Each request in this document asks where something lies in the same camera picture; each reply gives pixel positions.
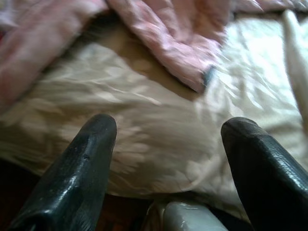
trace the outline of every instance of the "dark floor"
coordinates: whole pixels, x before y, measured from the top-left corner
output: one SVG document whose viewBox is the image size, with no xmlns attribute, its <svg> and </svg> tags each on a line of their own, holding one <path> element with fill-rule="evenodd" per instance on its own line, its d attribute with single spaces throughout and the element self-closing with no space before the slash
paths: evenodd
<svg viewBox="0 0 308 231">
<path fill-rule="evenodd" d="M 10 163 L 0 161 L 0 231 L 9 226 L 30 195 L 39 177 Z M 128 231 L 143 217 L 149 201 L 106 196 L 97 231 Z"/>
</svg>

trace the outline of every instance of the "pink blanket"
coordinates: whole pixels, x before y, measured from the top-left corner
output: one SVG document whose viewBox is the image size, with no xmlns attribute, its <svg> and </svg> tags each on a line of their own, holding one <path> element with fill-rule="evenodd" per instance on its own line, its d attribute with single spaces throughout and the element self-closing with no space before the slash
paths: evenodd
<svg viewBox="0 0 308 231">
<path fill-rule="evenodd" d="M 181 82 L 202 92 L 231 12 L 307 10 L 308 0 L 108 0 L 126 25 Z M 11 106 L 103 0 L 0 0 L 0 113 Z"/>
</svg>

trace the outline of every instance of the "bed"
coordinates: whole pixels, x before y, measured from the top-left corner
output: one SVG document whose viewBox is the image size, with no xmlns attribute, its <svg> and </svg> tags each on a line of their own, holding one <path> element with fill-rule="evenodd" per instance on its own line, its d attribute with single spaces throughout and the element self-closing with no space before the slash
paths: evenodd
<svg viewBox="0 0 308 231">
<path fill-rule="evenodd" d="M 305 40 L 308 21 L 300 19 Z M 109 194 L 191 191 L 246 219 L 220 137 L 226 120 L 256 121 L 308 169 L 303 117 L 284 61 L 286 20 L 236 14 L 200 94 L 163 68 L 118 16 L 101 15 L 0 116 L 0 157 L 42 175 L 91 116 L 107 113 L 118 126 Z"/>
</svg>

